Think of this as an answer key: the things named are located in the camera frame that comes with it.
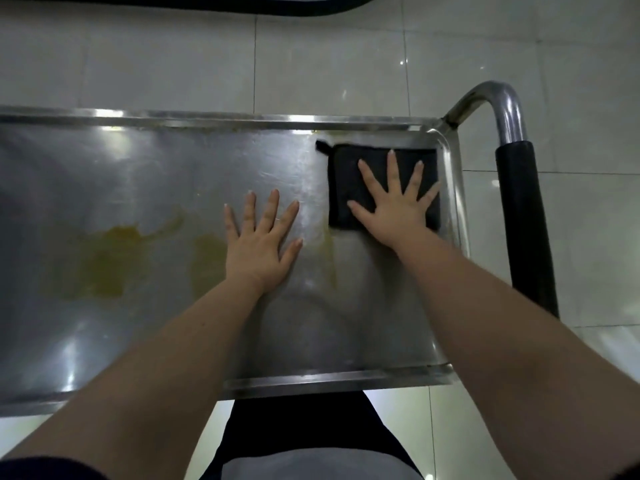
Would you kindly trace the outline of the person's right hand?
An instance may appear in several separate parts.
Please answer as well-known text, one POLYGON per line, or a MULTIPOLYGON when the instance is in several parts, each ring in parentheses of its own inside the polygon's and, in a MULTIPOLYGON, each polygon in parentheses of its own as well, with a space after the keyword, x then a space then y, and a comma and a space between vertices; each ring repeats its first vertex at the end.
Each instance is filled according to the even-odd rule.
POLYGON ((385 246, 400 251, 412 233, 426 228, 426 213, 419 206, 419 190, 424 174, 424 163, 413 167, 410 180, 402 194, 389 194, 362 159, 357 163, 364 184, 375 204, 374 224, 365 229, 385 246))

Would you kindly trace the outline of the person's left hand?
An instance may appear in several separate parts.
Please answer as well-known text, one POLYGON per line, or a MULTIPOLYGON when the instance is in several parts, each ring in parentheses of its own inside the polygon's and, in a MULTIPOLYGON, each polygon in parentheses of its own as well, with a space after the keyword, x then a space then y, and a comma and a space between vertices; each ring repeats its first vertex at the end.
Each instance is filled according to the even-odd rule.
POLYGON ((279 261, 300 203, 292 201, 281 217, 276 217, 275 225, 268 234, 257 233, 261 218, 257 218, 256 204, 256 193, 249 191, 244 200, 241 224, 237 226, 239 238, 227 241, 226 278, 252 282, 252 286, 263 295, 276 289, 287 277, 279 273, 279 261))

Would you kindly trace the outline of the black cleaning cloth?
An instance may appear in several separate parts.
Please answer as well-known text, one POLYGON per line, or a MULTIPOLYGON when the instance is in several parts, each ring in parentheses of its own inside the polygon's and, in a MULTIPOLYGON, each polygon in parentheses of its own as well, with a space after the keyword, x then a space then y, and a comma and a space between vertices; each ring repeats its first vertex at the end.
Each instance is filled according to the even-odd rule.
MULTIPOLYGON (((358 169, 363 160, 385 191, 387 184, 387 154, 389 148, 341 143, 331 145, 316 140, 316 151, 328 158, 329 226, 338 230, 360 231, 364 226, 348 208, 350 200, 361 204, 366 210, 375 210, 374 199, 366 187, 358 169)), ((438 158, 432 148, 398 148, 395 150, 401 188, 406 190, 417 163, 423 164, 422 179, 418 192, 421 199, 438 182, 438 158)))

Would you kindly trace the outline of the person's right forearm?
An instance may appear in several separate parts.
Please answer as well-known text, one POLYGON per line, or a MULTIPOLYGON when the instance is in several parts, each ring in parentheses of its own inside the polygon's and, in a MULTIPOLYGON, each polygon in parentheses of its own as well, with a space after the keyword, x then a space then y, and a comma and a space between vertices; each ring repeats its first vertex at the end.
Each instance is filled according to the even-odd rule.
POLYGON ((426 228, 385 238, 517 480, 640 480, 640 384, 426 228))

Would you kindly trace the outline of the person's left forearm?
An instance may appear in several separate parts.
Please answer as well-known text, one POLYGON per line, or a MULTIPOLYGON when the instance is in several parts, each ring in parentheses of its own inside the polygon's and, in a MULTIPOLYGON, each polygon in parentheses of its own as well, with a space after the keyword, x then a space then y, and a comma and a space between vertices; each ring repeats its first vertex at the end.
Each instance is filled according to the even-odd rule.
POLYGON ((265 286, 240 273, 101 372, 5 460, 64 458, 108 480, 184 480, 265 286))

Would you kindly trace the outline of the stainless steel cart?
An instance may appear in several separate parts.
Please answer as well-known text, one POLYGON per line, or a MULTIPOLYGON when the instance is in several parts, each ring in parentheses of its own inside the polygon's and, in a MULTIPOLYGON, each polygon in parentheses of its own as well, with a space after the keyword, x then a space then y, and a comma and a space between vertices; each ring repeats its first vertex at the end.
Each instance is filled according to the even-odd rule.
POLYGON ((229 204, 279 190, 303 250, 263 299, 222 399, 458 380, 390 251, 331 229, 318 141, 434 150, 439 234, 470 254, 458 129, 488 103, 499 143, 527 138, 504 82, 443 118, 0 106, 0 418, 44 415, 221 281, 229 204))

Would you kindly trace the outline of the yellow spill stain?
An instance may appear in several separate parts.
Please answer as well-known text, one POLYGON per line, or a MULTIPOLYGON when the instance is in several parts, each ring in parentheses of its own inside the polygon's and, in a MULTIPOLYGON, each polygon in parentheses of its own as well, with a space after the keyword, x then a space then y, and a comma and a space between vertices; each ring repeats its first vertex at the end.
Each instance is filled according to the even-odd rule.
MULTIPOLYGON (((149 233, 140 232, 138 224, 92 233, 70 230, 63 239, 68 254, 52 264, 51 287, 66 299, 120 298, 149 275, 155 244, 187 226, 198 230, 200 224, 196 215, 181 210, 149 233)), ((224 279, 227 243, 214 233, 199 233, 193 236, 191 249, 187 275, 197 300, 224 279)))

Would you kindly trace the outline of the person's dark trousers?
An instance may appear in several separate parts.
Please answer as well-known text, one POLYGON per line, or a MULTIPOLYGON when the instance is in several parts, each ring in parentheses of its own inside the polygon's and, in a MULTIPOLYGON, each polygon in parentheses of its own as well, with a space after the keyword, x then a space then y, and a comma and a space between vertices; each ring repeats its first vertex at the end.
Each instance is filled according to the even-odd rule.
POLYGON ((420 473, 365 393, 341 392, 236 400, 199 480, 220 480, 224 464, 236 458, 316 448, 385 453, 420 473))

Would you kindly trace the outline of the person's grey shirt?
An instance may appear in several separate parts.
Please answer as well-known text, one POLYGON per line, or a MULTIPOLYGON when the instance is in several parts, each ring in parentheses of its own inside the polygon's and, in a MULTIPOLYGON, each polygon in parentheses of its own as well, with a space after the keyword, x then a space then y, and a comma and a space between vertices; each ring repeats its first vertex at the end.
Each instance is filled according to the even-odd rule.
POLYGON ((339 448, 298 449, 224 464, 220 480, 424 480, 389 454, 339 448))

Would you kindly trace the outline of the black-rimmed object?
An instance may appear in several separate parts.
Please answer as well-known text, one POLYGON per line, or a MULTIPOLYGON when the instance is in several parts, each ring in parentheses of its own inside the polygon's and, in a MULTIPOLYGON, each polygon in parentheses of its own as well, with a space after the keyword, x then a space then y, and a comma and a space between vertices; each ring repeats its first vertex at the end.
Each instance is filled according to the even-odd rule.
POLYGON ((212 11, 247 15, 317 17, 345 13, 373 0, 32 0, 212 11))

